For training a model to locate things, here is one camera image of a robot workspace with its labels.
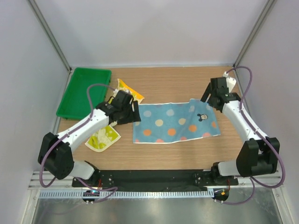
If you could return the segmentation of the blue polka dot towel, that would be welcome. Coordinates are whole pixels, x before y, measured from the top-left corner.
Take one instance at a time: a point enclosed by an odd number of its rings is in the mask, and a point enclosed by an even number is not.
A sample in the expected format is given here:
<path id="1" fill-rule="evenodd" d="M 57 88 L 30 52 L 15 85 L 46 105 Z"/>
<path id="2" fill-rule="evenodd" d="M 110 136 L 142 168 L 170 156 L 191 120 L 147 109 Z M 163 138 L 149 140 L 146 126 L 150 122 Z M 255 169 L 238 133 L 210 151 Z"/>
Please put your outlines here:
<path id="1" fill-rule="evenodd" d="M 172 144 L 221 134 L 213 108 L 199 99 L 184 103 L 140 104 L 133 123 L 135 144 Z"/>

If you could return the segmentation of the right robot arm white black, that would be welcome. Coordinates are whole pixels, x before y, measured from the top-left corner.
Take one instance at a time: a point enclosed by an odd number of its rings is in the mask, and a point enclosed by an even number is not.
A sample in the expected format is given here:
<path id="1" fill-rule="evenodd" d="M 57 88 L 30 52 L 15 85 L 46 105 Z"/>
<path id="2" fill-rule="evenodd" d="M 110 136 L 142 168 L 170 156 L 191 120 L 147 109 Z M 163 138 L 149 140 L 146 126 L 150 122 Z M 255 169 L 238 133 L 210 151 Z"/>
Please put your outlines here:
<path id="1" fill-rule="evenodd" d="M 249 116 L 240 96 L 230 89 L 230 77 L 212 78 L 201 101 L 223 113 L 233 124 L 243 146 L 235 160 L 213 164 L 211 172 L 214 184 L 223 184 L 228 176 L 254 177 L 273 174 L 277 170 L 280 143 L 270 138 Z"/>

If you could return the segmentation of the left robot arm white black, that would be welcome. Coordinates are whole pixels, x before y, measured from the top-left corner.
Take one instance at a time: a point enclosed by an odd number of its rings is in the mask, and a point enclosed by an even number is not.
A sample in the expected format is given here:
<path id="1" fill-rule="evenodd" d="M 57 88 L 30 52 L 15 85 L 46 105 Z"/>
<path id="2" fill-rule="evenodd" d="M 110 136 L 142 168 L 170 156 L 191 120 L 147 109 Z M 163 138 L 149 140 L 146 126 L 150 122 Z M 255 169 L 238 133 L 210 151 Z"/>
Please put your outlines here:
<path id="1" fill-rule="evenodd" d="M 58 134 L 47 133 L 42 140 L 38 163 L 58 180 L 72 176 L 93 187 L 100 180 L 100 170 L 87 161 L 75 161 L 73 152 L 93 133 L 111 123 L 123 125 L 140 121 L 138 102 L 131 94 L 118 91 L 111 102 L 99 103 L 71 128 Z"/>

